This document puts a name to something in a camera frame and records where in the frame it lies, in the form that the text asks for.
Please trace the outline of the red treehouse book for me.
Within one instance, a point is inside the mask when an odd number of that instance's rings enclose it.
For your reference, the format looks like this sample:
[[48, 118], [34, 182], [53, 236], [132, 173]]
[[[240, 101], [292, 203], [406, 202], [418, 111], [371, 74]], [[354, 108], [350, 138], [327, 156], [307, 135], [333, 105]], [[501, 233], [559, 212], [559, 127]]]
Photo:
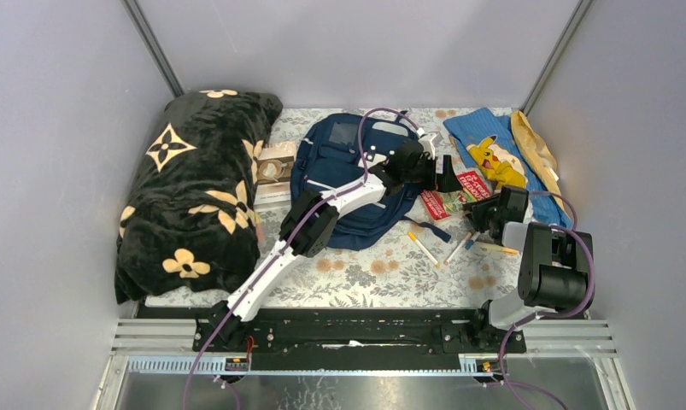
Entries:
[[477, 171], [466, 171], [457, 175], [462, 190], [449, 193], [424, 190], [420, 198], [435, 220], [444, 220], [463, 212], [463, 206], [492, 196], [492, 190]]

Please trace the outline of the navy blue backpack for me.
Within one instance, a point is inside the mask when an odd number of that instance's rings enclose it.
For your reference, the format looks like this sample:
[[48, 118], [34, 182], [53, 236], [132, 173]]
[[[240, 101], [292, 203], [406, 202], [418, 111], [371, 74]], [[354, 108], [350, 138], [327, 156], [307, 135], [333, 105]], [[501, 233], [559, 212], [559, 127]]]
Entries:
[[[354, 182], [368, 167], [385, 163], [395, 150], [419, 136], [401, 119], [363, 119], [360, 115], [331, 114], [313, 124], [298, 145], [292, 168], [290, 193], [296, 201], [305, 190], [332, 190]], [[416, 184], [402, 188], [374, 204], [343, 216], [332, 231], [328, 246], [360, 251], [372, 247], [398, 221], [407, 220], [416, 198]]]

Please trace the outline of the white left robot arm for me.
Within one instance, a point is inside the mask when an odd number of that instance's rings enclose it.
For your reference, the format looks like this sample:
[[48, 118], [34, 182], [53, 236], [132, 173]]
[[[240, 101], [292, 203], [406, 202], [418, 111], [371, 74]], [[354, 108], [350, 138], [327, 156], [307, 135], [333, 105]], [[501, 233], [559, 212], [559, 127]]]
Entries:
[[226, 351], [240, 348], [247, 323], [256, 317], [268, 293], [302, 259], [326, 248], [339, 221], [347, 215], [407, 186], [440, 192], [460, 190], [451, 156], [437, 157], [433, 138], [426, 135], [408, 140], [374, 165], [364, 161], [362, 175], [347, 184], [330, 190], [305, 190], [283, 219], [270, 253], [221, 304], [221, 312], [210, 317], [214, 328], [205, 344]]

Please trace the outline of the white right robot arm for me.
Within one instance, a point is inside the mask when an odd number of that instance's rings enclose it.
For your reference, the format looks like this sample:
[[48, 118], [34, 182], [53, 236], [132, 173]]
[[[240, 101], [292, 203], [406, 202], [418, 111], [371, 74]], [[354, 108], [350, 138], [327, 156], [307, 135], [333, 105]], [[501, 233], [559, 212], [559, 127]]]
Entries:
[[464, 206], [477, 233], [521, 256], [515, 290], [488, 300], [476, 312], [470, 338], [478, 350], [490, 352], [516, 330], [542, 318], [567, 319], [590, 307], [595, 295], [592, 237], [561, 225], [524, 222], [531, 196], [564, 197], [549, 191], [510, 185], [486, 199]]

